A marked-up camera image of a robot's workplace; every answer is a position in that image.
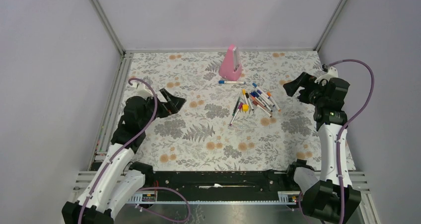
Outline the blue capped white marker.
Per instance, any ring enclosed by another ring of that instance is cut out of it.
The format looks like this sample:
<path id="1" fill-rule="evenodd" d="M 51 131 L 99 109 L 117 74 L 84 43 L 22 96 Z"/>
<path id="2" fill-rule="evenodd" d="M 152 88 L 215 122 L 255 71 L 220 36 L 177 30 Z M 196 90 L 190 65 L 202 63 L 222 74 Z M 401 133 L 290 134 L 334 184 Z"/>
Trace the blue capped white marker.
<path id="1" fill-rule="evenodd" d="M 244 81 L 230 81 L 230 80 L 220 80 L 218 84 L 246 84 Z"/>

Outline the magenta capped white marker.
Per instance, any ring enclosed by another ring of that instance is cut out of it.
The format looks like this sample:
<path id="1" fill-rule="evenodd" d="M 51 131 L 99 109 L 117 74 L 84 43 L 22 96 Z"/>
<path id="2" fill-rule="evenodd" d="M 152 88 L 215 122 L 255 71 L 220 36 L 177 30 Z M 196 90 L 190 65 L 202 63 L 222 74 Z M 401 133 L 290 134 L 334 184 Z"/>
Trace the magenta capped white marker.
<path id="1" fill-rule="evenodd" d="M 232 124 L 233 124 L 233 122 L 234 122 L 234 120 L 235 120 L 236 116 L 237 116 L 237 115 L 238 115 L 238 113 L 242 110 L 242 106 L 243 106 L 243 103 L 242 103 L 242 102 L 240 102 L 240 103 L 239 103 L 239 105 L 238 105 L 238 108 L 236 109 L 236 111 L 234 112 L 234 115 L 232 116 L 232 119 L 231 119 L 231 121 L 230 121 L 230 123 L 229 123 L 229 126 L 232 126 Z"/>

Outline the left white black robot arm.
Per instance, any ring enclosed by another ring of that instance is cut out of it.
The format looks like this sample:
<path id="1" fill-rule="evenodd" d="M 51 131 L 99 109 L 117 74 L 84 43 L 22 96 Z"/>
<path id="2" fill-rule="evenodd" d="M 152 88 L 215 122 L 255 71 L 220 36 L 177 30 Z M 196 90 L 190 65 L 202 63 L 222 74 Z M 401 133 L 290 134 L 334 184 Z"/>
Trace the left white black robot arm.
<path id="1" fill-rule="evenodd" d="M 153 186 L 152 166 L 139 162 L 130 167 L 123 181 L 117 181 L 146 138 L 145 130 L 152 121 L 178 113 L 186 102 L 164 88 L 160 92 L 165 102 L 147 90 L 126 100 L 107 155 L 94 178 L 76 201 L 66 202 L 62 208 L 65 223 L 112 224 L 136 190 Z"/>

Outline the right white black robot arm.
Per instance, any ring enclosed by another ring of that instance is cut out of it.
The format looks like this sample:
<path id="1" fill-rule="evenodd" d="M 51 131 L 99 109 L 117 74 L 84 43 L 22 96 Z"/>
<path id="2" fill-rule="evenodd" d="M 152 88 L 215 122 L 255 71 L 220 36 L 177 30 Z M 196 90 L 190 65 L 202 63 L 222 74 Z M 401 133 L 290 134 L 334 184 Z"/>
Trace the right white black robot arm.
<path id="1" fill-rule="evenodd" d="M 342 110 L 350 84 L 338 77 L 317 78 L 302 72 L 283 85 L 288 96 L 299 92 L 298 100 L 314 106 L 314 121 L 321 142 L 319 177 L 306 161 L 288 166 L 285 184 L 300 188 L 298 205 L 304 215 L 322 222 L 345 224 L 361 202 L 347 170 L 346 135 L 348 117 Z"/>

